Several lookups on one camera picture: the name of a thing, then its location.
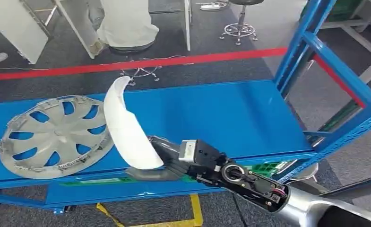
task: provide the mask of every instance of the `red floor line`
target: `red floor line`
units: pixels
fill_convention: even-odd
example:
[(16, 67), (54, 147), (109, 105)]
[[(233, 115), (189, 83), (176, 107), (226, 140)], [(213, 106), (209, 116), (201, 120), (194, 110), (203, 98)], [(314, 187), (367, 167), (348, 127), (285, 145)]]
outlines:
[(194, 55), (188, 57), (170, 58), (170, 59), (155, 59), (147, 61), (132, 61), (132, 62), (119, 62), (111, 64), (101, 65), (85, 65), (75, 66), (67, 68), (56, 68), (47, 70), (31, 70), (31, 71), (20, 71), (20, 72), (8, 72), (0, 73), (0, 80), (5, 79), (24, 79), (34, 77), (49, 77), (49, 76), (61, 76), (79, 73), (90, 73), (90, 72), (104, 72), (114, 71), (123, 69), (133, 68), (146, 68), (153, 66), (170, 66), (170, 65), (184, 65), (193, 63), (205, 63), (214, 61), (230, 61), (237, 59), (246, 58), (261, 58), (269, 56), (284, 55), (287, 48), (275, 48), (265, 50), (254, 50), (254, 51), (240, 51), (240, 52), (228, 52), (228, 53), (213, 53), (205, 55)]
[(313, 59), (318, 65), (327, 72), (327, 74), (346, 92), (348, 95), (362, 108), (365, 107), (364, 103), (359, 99), (355, 93), (349, 89), (349, 87), (341, 80), (341, 78), (317, 55), (313, 56)]

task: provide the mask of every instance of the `green object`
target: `green object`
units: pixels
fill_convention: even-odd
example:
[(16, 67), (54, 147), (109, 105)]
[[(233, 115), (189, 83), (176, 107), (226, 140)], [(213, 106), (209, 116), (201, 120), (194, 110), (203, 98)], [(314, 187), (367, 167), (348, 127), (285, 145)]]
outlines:
[[(328, 22), (348, 20), (354, 13), (355, 9), (359, 6), (362, 0), (338, 0), (329, 16), (327, 17)], [(301, 18), (305, 15), (306, 6), (303, 8)]]
[[(248, 170), (266, 177), (271, 177), (277, 171), (277, 166), (282, 162), (271, 162), (258, 165), (245, 166)], [(196, 182), (190, 176), (183, 176), (181, 178), (185, 182)], [(135, 180), (129, 176), (109, 178), (109, 179), (98, 179), (89, 181), (78, 181), (78, 182), (68, 182), (60, 183), (61, 186), (74, 187), (74, 186), (87, 186), (87, 185), (99, 185), (99, 184), (112, 184), (112, 183), (137, 183), (139, 181)]]

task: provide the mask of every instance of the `blue metal shelf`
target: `blue metal shelf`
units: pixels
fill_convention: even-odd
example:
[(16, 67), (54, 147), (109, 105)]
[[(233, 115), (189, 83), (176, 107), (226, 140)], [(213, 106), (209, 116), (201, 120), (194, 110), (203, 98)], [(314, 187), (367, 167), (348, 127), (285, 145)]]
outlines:
[[(89, 97), (103, 100), (104, 94)], [(271, 80), (131, 91), (125, 93), (125, 100), (147, 135), (163, 136), (177, 143), (203, 139), (249, 164), (315, 154)], [(39, 101), (0, 103), (0, 138), (12, 117)], [(127, 167), (113, 148), (95, 165), (54, 181), (116, 174)], [(0, 187), (7, 184), (11, 187), (50, 181), (23, 179), (0, 162), (0, 182)]]
[(202, 183), (183, 181), (116, 183), (87, 186), (62, 186), (53, 183), (49, 185), (45, 206), (61, 207), (219, 191), (223, 191), (223, 189), (206, 187)]
[[(147, 135), (180, 143), (203, 139), (241, 164), (298, 159), (290, 168), (273, 176), (280, 182), (319, 162), (371, 129), (371, 90), (326, 47), (316, 33), (336, 0), (311, 0), (275, 79), (171, 87), (125, 93), (127, 108), (136, 114)], [(298, 122), (282, 96), (298, 77), (305, 60), (317, 54), (338, 74), (349, 94), (365, 107), (341, 127), (330, 132), (306, 132), (324, 137), (314, 148), (308, 144)], [(104, 94), (89, 95), (103, 100)], [(7, 122), (40, 100), (0, 103), (0, 138)], [(93, 166), (74, 175), (51, 179), (24, 179), (0, 162), (0, 188), (49, 184), (45, 202), (0, 195), (0, 203), (54, 210), (66, 205), (120, 201), (144, 197), (209, 192), (192, 182), (139, 182), (128, 184), (64, 187), (61, 182), (107, 179), (122, 176), (128, 165), (113, 148)]]

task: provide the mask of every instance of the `black mechanical component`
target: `black mechanical component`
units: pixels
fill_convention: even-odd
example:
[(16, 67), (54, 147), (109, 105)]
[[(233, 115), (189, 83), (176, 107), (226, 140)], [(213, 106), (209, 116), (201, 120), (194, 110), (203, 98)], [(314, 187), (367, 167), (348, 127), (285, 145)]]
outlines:
[(288, 196), (287, 187), (249, 171), (201, 140), (183, 141), (180, 160), (191, 164), (187, 174), (198, 182), (225, 188), (270, 212)]

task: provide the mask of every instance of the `rolling stool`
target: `rolling stool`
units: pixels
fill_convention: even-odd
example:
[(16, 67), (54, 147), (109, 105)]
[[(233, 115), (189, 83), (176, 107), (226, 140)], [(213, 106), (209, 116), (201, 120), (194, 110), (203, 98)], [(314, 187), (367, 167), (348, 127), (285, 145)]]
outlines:
[[(146, 50), (149, 49), (149, 47), (145, 48), (145, 49), (142, 49), (142, 50), (118, 50), (116, 48), (113, 48), (113, 47), (109, 47), (110, 49), (110, 52), (114, 53), (114, 54), (117, 54), (117, 55), (121, 55), (121, 56), (125, 56), (126, 58), (126, 61), (135, 61), (133, 59), (133, 57), (135, 55), (138, 55), (142, 52), (145, 52)], [(139, 58), (138, 60), (149, 60), (148, 58)], [(134, 86), (135, 85), (135, 80), (134, 80), (134, 77), (146, 77), (146, 76), (149, 76), (149, 75), (152, 75), (155, 77), (155, 81), (159, 81), (160, 78), (157, 77), (157, 75), (155, 74), (155, 71), (157, 69), (160, 69), (162, 66), (155, 66), (155, 67), (149, 67), (149, 68), (135, 68), (135, 69), (127, 69), (127, 70), (121, 70), (121, 73), (120, 75), (121, 76), (128, 76), (130, 78), (130, 81), (129, 81), (129, 85), (130, 86)]]
[(220, 39), (224, 39), (224, 35), (230, 35), (237, 37), (237, 41), (235, 45), (241, 45), (241, 37), (252, 36), (252, 40), (258, 40), (256, 37), (255, 28), (251, 25), (245, 24), (245, 10), (247, 6), (256, 5), (263, 0), (230, 0), (231, 3), (236, 5), (242, 5), (242, 11), (240, 13), (240, 17), (238, 18), (238, 23), (227, 25), (224, 28), (223, 34), (220, 36)]

